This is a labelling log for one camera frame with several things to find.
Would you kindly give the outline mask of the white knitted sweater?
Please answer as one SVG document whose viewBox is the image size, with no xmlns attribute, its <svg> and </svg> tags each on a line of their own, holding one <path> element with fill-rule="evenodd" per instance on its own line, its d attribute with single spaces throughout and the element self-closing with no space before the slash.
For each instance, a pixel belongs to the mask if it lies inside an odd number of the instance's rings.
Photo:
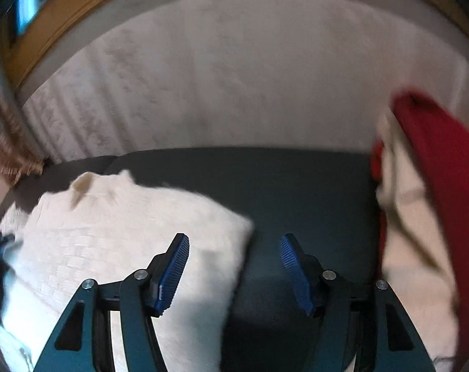
<svg viewBox="0 0 469 372">
<path fill-rule="evenodd" d="M 155 325 L 171 371 L 217 371 L 223 328 L 254 225 L 209 197 L 86 172 L 30 212 L 12 205 L 0 229 L 16 243 L 2 323 L 37 359 L 82 281 L 120 281 L 185 234 L 190 254 L 171 307 Z"/>
</svg>

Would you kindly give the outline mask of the beige ribbed sweater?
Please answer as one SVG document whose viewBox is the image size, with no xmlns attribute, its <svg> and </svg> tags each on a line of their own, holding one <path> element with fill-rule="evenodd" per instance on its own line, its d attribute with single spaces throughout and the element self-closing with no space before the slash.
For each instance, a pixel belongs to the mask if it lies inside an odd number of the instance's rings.
<svg viewBox="0 0 469 372">
<path fill-rule="evenodd" d="M 458 290 L 448 246 L 405 133 L 392 113 L 382 116 L 382 181 L 376 191 L 386 214 L 382 274 L 414 323 L 437 371 L 455 363 Z"/>
</svg>

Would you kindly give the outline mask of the black sofa seat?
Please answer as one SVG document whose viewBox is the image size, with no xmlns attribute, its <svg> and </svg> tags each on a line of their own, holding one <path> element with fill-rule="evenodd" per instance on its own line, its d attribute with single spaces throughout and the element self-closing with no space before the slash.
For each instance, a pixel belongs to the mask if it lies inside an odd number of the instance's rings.
<svg viewBox="0 0 469 372">
<path fill-rule="evenodd" d="M 293 233 L 322 266 L 358 284 L 376 273 L 378 206 L 368 155 L 263 148 L 140 151 L 48 166 L 23 178 L 12 200 L 32 210 L 86 171 L 128 170 L 144 186 L 204 194 L 254 221 L 248 261 L 223 342 L 224 371 L 299 371 L 310 327 L 297 308 L 279 256 Z"/>
</svg>

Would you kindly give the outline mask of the brown patterned curtain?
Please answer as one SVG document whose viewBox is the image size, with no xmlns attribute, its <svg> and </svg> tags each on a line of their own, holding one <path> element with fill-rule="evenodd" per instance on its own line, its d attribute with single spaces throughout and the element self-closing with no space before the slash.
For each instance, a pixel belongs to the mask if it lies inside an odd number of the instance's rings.
<svg viewBox="0 0 469 372">
<path fill-rule="evenodd" d="M 29 175 L 42 175 L 44 157 L 15 104 L 0 94 L 0 178 L 11 187 Z"/>
</svg>

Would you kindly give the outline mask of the dark red sweater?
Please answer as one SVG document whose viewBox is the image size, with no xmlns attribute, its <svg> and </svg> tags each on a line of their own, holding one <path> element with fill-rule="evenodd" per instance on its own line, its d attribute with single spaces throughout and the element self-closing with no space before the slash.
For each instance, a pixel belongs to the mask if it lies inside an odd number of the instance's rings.
<svg viewBox="0 0 469 372">
<path fill-rule="evenodd" d="M 416 90 L 395 94 L 387 113 L 393 114 L 410 143 L 445 236 L 458 290 L 459 333 L 451 371 L 469 371 L 469 130 L 433 98 Z M 377 128 L 371 173 L 378 187 L 383 149 Z M 382 210 L 381 273 L 386 235 Z"/>
</svg>

